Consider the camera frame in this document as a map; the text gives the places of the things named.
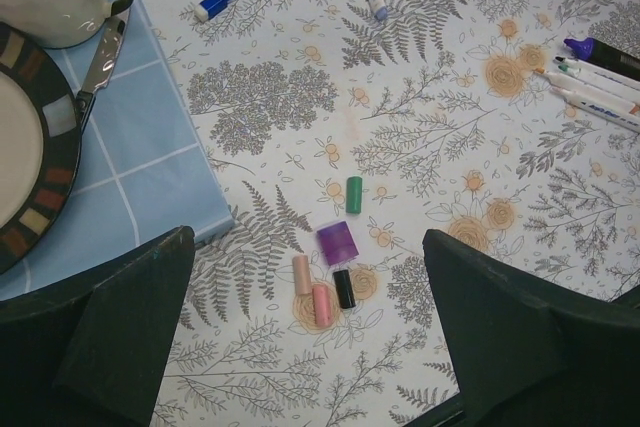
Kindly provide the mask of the pink pen cap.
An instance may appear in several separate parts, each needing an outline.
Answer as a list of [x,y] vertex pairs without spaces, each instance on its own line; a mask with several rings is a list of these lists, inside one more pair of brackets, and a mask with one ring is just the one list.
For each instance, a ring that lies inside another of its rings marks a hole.
[[324,284],[314,284],[312,287],[312,296],[315,323],[319,328],[327,328],[332,322],[328,288]]

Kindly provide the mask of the orange cap marker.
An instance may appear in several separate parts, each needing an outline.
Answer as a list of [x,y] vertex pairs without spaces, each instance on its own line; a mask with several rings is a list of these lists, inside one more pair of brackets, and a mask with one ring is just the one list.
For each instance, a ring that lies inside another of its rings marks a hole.
[[639,114],[639,107],[635,103],[625,100],[617,95],[602,91],[562,72],[551,72],[543,68],[536,68],[534,72],[545,77],[552,86],[559,88],[563,92],[570,92],[571,94],[579,95],[580,97],[583,97],[588,101],[592,101],[600,106],[619,109],[631,115]]

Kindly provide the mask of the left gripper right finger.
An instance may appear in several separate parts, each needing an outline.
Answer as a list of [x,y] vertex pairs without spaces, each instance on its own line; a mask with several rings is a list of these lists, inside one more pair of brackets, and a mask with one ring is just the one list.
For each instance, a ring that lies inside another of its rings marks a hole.
[[639,292],[592,298],[435,229],[423,239],[459,391],[419,426],[635,426]]

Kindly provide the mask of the purple pen cap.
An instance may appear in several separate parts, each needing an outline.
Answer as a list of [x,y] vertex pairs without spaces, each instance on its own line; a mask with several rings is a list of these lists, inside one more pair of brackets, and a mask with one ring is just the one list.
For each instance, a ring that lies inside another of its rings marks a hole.
[[359,250],[346,221],[318,229],[316,237],[329,266],[347,262],[359,255]]

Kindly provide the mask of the black pen cap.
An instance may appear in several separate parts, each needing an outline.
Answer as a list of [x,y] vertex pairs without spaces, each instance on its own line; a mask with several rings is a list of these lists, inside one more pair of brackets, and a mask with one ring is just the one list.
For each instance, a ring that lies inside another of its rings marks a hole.
[[333,272],[333,278],[340,307],[343,310],[354,308],[356,299],[349,271],[347,269],[336,270]]

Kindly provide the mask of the purple cap marker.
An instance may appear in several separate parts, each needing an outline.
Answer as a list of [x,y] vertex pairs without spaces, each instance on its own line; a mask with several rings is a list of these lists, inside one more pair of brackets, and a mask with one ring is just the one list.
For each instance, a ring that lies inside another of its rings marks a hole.
[[566,38],[564,44],[579,60],[639,80],[639,59],[597,39],[584,40]]

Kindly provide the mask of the black cap marker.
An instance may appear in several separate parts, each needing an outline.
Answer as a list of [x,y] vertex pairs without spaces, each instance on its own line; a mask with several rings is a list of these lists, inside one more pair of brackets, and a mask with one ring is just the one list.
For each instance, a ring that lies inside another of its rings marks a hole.
[[563,56],[556,56],[555,57],[555,61],[556,63],[559,64],[566,64],[572,68],[578,68],[578,69],[584,69],[585,71],[591,72],[591,73],[596,73],[599,74],[601,76],[604,76],[608,79],[611,80],[616,80],[618,82],[621,82],[629,87],[633,87],[635,89],[637,89],[639,91],[639,82],[636,80],[633,80],[631,78],[625,77],[621,74],[617,74],[611,71],[608,71],[604,68],[601,67],[597,67],[594,66],[592,64],[587,63],[586,61],[581,61],[581,60],[577,60],[577,59],[571,59],[568,57],[563,57]]

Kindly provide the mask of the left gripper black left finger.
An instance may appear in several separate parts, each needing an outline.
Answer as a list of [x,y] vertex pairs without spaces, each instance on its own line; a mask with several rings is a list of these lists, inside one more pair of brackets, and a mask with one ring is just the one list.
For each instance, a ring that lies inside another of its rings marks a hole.
[[182,226],[2,301],[2,425],[149,425],[194,255]]

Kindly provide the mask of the green pen cap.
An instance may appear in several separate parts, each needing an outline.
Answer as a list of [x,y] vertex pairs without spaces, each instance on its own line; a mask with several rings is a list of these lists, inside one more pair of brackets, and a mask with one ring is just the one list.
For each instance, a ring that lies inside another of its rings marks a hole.
[[351,176],[346,181],[345,210],[349,214],[360,214],[362,211],[363,179]]

